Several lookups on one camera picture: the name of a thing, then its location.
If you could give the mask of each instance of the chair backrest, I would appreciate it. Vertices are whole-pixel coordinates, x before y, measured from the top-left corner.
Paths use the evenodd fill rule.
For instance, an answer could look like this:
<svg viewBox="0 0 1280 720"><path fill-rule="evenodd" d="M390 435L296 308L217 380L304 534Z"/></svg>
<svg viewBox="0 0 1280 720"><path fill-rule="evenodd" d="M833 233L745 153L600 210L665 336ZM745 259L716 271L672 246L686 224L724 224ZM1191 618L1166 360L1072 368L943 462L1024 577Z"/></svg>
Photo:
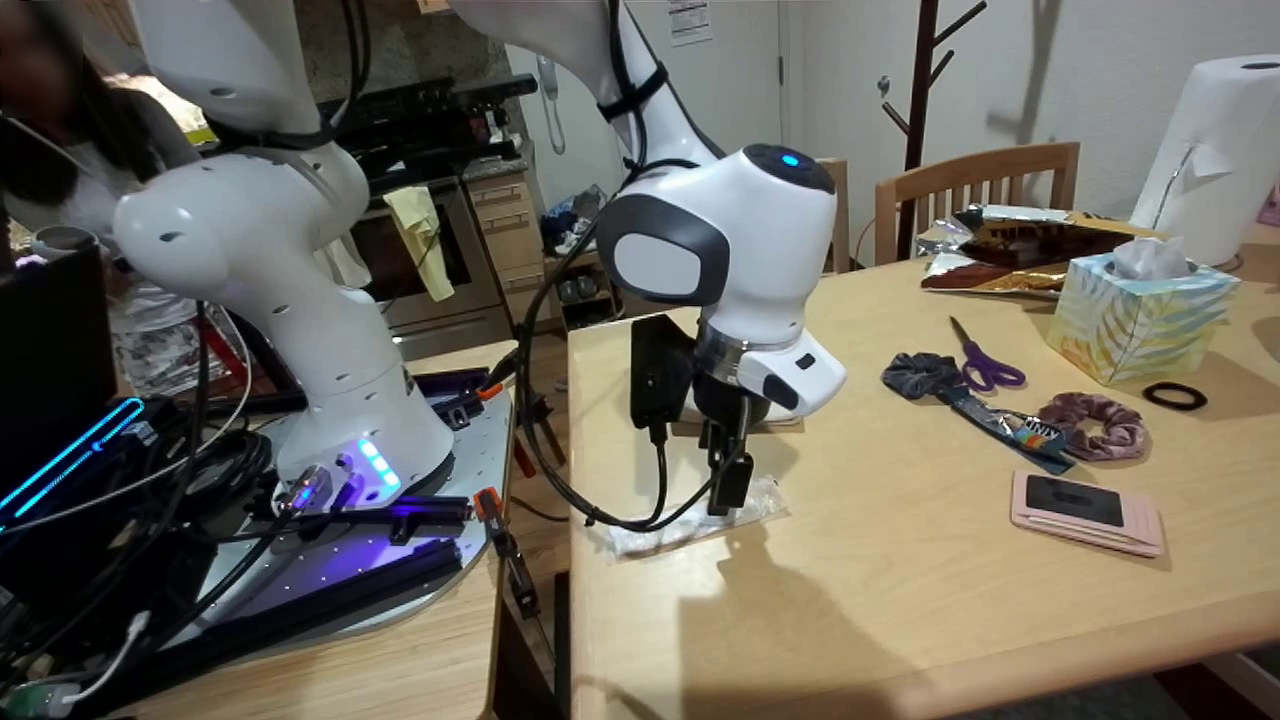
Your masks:
<svg viewBox="0 0 1280 720"><path fill-rule="evenodd" d="M875 265L903 259L903 205L912 205L912 235L968 205L1072 210L1076 160L1080 146L1024 146L940 160L875 184Z"/></svg>

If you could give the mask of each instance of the scissors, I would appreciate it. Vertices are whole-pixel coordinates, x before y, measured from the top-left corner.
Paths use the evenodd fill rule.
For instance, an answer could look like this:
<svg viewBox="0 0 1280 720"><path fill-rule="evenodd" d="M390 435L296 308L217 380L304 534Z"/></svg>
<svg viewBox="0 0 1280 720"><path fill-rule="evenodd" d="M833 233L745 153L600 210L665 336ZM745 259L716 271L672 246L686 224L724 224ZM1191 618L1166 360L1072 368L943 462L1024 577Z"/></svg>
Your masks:
<svg viewBox="0 0 1280 720"><path fill-rule="evenodd" d="M965 384L974 393L993 393L996 384L1024 384L1028 375L1013 366L998 366L996 355L989 355L968 333L965 325L953 318L953 329L958 336L965 350Z"/></svg>

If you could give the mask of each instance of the smartphone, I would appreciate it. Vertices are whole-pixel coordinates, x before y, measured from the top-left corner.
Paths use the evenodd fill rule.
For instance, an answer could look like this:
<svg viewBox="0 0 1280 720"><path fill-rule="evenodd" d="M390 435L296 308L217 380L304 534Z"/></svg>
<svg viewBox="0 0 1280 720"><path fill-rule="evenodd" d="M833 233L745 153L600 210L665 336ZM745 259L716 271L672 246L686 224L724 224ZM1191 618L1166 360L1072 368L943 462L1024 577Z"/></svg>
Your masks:
<svg viewBox="0 0 1280 720"><path fill-rule="evenodd" d="M1021 472L1013 480L1013 523L1134 557L1165 557L1156 505L1141 493Z"/></svg>

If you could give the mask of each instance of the tissue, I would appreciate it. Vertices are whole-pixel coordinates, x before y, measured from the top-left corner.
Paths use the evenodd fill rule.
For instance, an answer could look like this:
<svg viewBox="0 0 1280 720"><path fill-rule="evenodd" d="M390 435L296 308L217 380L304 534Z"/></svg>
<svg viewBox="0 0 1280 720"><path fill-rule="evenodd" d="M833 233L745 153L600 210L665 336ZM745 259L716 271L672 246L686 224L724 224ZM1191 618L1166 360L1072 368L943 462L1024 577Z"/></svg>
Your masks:
<svg viewBox="0 0 1280 720"><path fill-rule="evenodd" d="M1204 360L1230 294L1236 277L1143 235L1072 259L1046 339L1102 384L1166 380Z"/></svg>
<svg viewBox="0 0 1280 720"><path fill-rule="evenodd" d="M427 184L390 188L383 205L395 218L399 246L423 282L430 300L446 300L455 288L446 282L442 247L441 247L441 218Z"/></svg>

